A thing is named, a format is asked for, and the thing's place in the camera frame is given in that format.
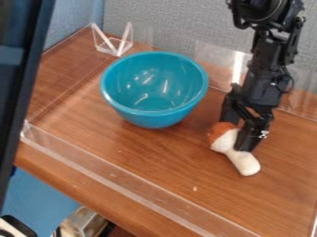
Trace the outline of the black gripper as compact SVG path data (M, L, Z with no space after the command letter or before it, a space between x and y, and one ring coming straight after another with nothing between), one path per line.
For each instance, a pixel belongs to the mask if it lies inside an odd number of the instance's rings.
M283 95L290 92L290 73L256 74L249 71L244 84L232 84L232 91L223 103L220 121L237 125L245 119L235 144L237 151L253 152L268 137L273 109L277 108ZM247 108L252 108L261 118L253 118Z

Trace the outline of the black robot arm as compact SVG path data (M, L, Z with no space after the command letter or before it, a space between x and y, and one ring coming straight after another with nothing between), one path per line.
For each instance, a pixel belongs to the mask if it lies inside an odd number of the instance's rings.
M269 134L273 109L295 86L288 66L307 22L303 0L227 0L235 26L256 31L244 83L225 96L221 121L241 124L235 149L253 151Z

